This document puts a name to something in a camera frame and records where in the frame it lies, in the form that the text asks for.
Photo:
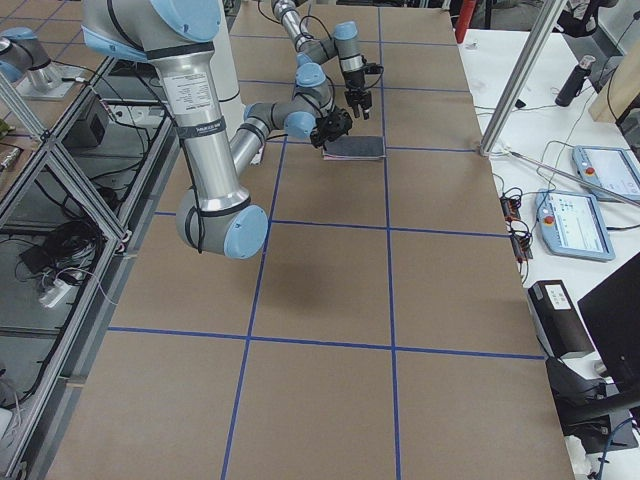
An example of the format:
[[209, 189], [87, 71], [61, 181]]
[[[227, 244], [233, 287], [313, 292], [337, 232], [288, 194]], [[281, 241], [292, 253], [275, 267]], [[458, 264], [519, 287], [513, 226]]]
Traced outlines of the pink towel with grey back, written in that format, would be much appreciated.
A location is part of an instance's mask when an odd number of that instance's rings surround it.
[[325, 160], [378, 161], [386, 157], [381, 136], [343, 136], [323, 147]]

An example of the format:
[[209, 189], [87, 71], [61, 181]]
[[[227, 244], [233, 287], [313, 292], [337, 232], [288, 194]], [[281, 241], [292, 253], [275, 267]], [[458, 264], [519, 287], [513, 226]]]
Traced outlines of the red cylinder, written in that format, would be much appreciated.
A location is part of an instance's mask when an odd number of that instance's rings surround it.
[[476, 0], [463, 0], [459, 10], [459, 15], [454, 28], [454, 34], [457, 44], [464, 42], [466, 32], [470, 26], [474, 10], [476, 8]]

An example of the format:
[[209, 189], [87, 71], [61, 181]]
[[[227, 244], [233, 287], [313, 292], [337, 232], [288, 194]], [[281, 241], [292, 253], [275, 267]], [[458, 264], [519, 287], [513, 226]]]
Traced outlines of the black water bottle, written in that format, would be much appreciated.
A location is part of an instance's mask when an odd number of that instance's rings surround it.
[[555, 98], [557, 106], [568, 107], [580, 94], [584, 81], [591, 74], [591, 67], [595, 61], [596, 58], [589, 54], [579, 60]]

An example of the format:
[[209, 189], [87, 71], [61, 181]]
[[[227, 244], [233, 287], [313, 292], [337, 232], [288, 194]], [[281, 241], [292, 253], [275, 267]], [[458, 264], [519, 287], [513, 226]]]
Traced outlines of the brown paper table cover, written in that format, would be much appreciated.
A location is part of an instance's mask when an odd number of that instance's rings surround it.
[[447, 15], [311, 11], [384, 65], [386, 158], [270, 143], [248, 260], [180, 241], [177, 164], [49, 478], [571, 477]]

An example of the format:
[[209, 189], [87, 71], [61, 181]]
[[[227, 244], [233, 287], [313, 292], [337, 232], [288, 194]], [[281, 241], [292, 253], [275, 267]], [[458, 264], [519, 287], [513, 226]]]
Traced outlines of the near teach pendant tablet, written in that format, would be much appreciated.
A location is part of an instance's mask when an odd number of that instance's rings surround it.
[[551, 254], [599, 262], [615, 259], [616, 254], [594, 195], [539, 190], [535, 204], [540, 233]]

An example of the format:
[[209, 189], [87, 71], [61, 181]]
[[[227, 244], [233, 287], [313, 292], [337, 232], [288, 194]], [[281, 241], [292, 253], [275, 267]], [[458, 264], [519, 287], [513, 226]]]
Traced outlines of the teach pendant tablet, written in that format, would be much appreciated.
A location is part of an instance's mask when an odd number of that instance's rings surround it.
[[539, 190], [535, 204], [540, 233], [551, 254], [599, 262], [615, 259], [616, 254], [594, 195]]
[[572, 159], [579, 177], [589, 184], [588, 190], [598, 200], [617, 201], [602, 188], [639, 200], [639, 164], [624, 149], [579, 145], [573, 148]]

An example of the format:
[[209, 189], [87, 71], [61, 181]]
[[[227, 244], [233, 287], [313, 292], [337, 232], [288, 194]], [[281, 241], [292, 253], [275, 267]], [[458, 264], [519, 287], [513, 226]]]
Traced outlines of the far teach pendant tablet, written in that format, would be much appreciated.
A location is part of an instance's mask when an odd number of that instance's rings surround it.
[[617, 201], [602, 188], [639, 200], [639, 164], [624, 149], [579, 145], [573, 148], [572, 159], [579, 177], [589, 184], [588, 190], [598, 200]]

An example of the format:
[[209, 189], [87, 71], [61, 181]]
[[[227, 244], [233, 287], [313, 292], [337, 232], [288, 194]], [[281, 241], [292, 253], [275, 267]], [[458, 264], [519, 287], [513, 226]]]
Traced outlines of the black box with white label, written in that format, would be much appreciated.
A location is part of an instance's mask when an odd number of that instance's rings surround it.
[[539, 338], [553, 357], [583, 358], [595, 352], [562, 280], [537, 281], [527, 293]]

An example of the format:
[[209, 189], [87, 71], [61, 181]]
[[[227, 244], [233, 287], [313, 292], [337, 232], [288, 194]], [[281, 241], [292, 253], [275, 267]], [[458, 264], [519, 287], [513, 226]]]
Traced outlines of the black monitor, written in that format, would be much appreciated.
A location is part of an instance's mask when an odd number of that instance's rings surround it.
[[578, 301], [609, 376], [624, 390], [639, 385], [639, 254]]

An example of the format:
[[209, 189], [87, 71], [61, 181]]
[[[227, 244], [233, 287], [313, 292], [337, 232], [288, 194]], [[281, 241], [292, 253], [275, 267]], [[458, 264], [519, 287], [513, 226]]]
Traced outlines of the white power strip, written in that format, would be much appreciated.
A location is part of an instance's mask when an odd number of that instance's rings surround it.
[[54, 308], [71, 290], [71, 285], [63, 280], [56, 279], [46, 292], [39, 298], [39, 303], [44, 308]]

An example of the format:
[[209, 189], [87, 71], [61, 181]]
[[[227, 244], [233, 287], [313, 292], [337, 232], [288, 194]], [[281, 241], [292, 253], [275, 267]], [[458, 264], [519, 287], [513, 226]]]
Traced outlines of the aluminium frame post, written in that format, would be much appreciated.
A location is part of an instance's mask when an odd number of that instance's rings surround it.
[[542, 6], [482, 136], [478, 147], [482, 156], [491, 154], [565, 4], [565, 1], [554, 0]]

